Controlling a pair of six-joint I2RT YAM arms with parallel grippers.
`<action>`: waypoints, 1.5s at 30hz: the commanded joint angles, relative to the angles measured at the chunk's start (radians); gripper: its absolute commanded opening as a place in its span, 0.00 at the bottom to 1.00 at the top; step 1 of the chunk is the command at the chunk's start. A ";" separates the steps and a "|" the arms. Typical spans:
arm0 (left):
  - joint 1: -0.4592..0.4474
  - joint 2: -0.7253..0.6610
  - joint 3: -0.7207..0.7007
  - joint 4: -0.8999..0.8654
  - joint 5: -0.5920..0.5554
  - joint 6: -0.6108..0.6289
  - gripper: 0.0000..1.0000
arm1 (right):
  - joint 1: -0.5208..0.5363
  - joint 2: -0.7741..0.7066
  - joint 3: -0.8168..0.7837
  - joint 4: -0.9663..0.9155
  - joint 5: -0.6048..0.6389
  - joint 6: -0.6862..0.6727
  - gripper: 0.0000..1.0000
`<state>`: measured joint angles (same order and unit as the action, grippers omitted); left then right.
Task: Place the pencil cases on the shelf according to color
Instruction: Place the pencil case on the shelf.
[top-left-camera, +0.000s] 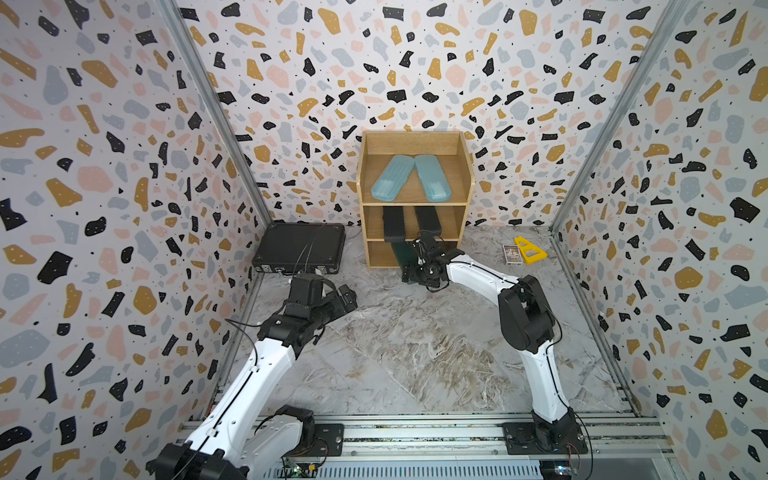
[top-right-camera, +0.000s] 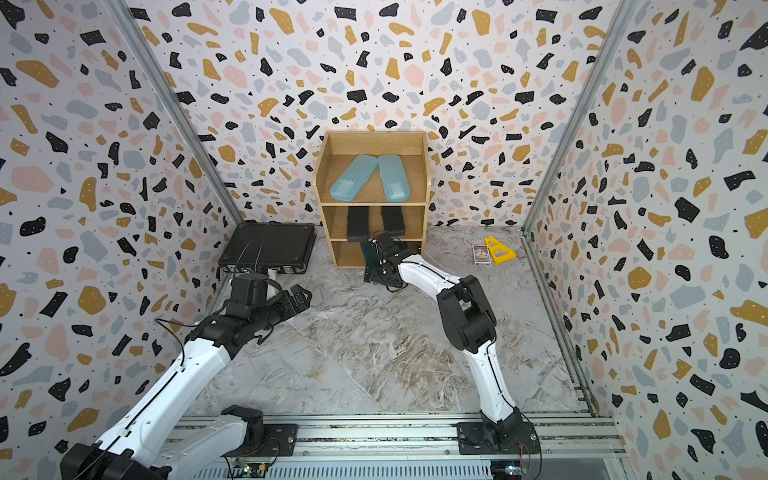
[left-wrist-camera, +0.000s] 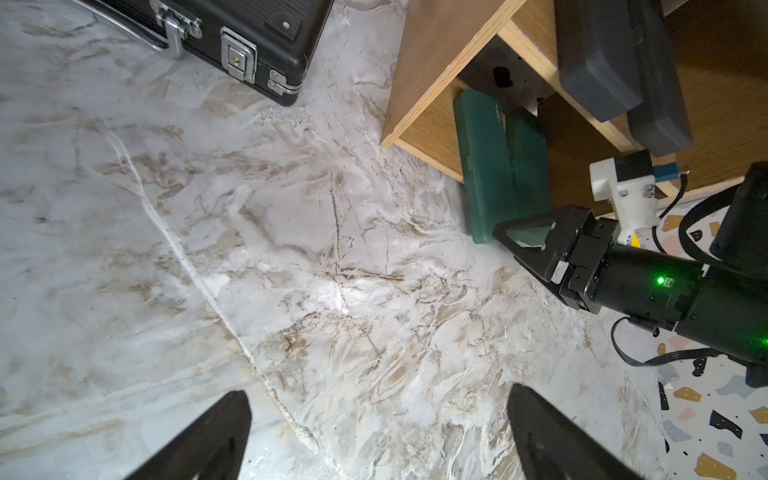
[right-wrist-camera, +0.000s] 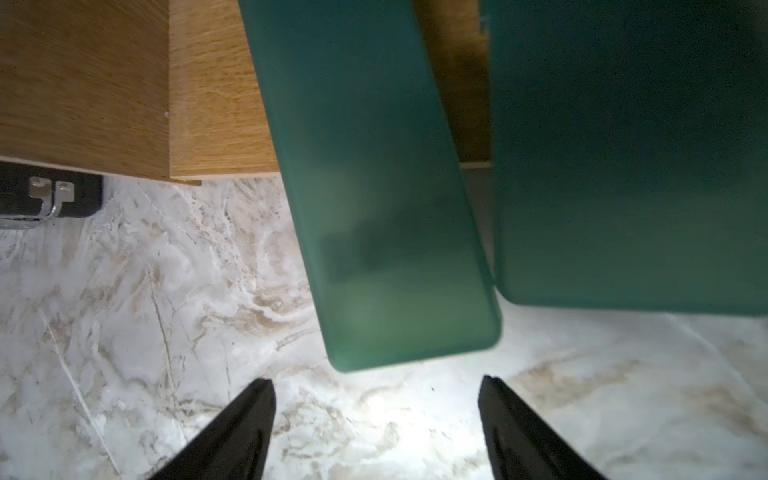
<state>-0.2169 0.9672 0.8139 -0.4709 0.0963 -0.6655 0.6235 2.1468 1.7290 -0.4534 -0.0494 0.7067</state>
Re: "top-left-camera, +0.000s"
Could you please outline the green pencil case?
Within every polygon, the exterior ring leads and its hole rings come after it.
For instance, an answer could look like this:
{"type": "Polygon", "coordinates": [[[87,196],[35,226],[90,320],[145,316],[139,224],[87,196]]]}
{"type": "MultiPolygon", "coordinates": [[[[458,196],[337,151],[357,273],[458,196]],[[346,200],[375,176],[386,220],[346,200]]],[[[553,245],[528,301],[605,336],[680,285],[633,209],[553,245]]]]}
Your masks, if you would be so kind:
{"type": "Polygon", "coordinates": [[[392,242],[390,246],[402,270],[418,263],[418,256],[411,242],[392,242]]]}

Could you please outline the black pencil case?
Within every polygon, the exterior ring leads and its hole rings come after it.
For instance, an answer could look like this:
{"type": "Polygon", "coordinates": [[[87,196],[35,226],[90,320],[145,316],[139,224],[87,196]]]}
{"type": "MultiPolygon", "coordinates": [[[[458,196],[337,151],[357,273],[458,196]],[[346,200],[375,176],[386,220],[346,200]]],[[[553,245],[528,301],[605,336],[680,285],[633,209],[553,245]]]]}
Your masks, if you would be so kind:
{"type": "Polygon", "coordinates": [[[415,206],[414,212],[418,225],[417,237],[442,235],[442,225],[434,206],[415,206]]]}
{"type": "Polygon", "coordinates": [[[385,206],[382,209],[383,237],[389,243],[406,241],[404,210],[401,206],[385,206]]]}

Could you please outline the light blue pencil case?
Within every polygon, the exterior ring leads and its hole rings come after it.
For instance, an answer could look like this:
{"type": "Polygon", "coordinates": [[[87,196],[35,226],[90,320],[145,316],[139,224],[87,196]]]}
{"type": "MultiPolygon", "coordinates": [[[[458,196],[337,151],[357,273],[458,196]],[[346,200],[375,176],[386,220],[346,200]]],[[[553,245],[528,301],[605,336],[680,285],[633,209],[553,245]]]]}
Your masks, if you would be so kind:
{"type": "Polygon", "coordinates": [[[414,164],[426,199],[430,202],[448,201],[452,190],[438,157],[417,155],[414,164]]]}
{"type": "Polygon", "coordinates": [[[415,167],[415,159],[407,155],[394,155],[374,183],[371,194],[374,199],[393,202],[407,182],[415,167]]]}

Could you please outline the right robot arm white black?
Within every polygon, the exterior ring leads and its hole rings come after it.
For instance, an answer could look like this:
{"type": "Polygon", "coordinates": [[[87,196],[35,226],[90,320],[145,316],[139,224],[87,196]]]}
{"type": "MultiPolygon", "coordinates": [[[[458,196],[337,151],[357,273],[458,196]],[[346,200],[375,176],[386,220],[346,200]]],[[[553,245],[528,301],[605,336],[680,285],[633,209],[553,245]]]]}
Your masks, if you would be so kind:
{"type": "Polygon", "coordinates": [[[518,447],[535,453],[587,453],[588,434],[565,398],[554,360],[555,333],[561,329],[539,281],[498,272],[460,249],[445,249],[432,236],[391,247],[405,283],[431,292],[458,284],[498,307],[502,337],[520,355],[532,395],[532,422],[523,427],[518,447]]]}

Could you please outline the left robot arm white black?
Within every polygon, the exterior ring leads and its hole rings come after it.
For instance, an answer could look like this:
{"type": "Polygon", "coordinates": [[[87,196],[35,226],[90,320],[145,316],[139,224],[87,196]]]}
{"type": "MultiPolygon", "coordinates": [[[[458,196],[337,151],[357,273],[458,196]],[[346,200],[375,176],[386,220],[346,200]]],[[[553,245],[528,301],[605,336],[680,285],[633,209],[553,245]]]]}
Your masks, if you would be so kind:
{"type": "Polygon", "coordinates": [[[346,285],[310,273],[293,277],[287,299],[263,321],[252,351],[235,380],[202,423],[181,444],[167,444],[151,462],[157,479],[259,479],[278,460],[319,448],[311,410],[285,405],[261,414],[273,390],[308,344],[328,324],[358,307],[346,285]]]}

